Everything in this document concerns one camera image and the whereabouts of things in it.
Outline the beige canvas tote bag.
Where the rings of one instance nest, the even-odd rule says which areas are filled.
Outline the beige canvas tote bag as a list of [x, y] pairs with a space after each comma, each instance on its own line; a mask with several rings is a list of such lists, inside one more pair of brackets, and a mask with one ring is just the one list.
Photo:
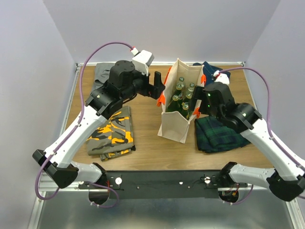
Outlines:
[[158, 136], [184, 144], [191, 121], [200, 116], [200, 102], [196, 102], [189, 119], [185, 119], [178, 111], [166, 112], [180, 77], [184, 78], [186, 87], [191, 83], [194, 83], [196, 86], [205, 86], [206, 77], [201, 65], [189, 66], [178, 59], [169, 69], [164, 80], [165, 89], [157, 100], [157, 105], [162, 108], [162, 123]]

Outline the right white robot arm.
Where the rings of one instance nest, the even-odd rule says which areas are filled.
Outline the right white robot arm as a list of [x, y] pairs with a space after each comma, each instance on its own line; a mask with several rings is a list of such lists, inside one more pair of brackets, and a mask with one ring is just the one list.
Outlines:
[[290, 202], [305, 190], [305, 163], [268, 129], [262, 115], [248, 103], [236, 103], [228, 85], [221, 82], [196, 86], [190, 101], [194, 109], [215, 117], [224, 126], [251, 142], [272, 163], [273, 168], [226, 164], [215, 181], [221, 187], [247, 183], [269, 189], [277, 198]]

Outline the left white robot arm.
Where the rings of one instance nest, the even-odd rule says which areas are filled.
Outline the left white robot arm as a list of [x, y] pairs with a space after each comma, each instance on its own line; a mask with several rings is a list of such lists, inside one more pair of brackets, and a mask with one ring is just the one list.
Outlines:
[[76, 163], [72, 159], [89, 136], [120, 110], [125, 101], [137, 94], [158, 99], [165, 89], [160, 72], [154, 73], [150, 84], [147, 65], [144, 72], [135, 61], [117, 61], [109, 71], [103, 85], [90, 93], [85, 104], [62, 135], [44, 150], [37, 149], [32, 157], [59, 188], [66, 188], [76, 181], [89, 182], [102, 188], [106, 177], [104, 169], [96, 164]]

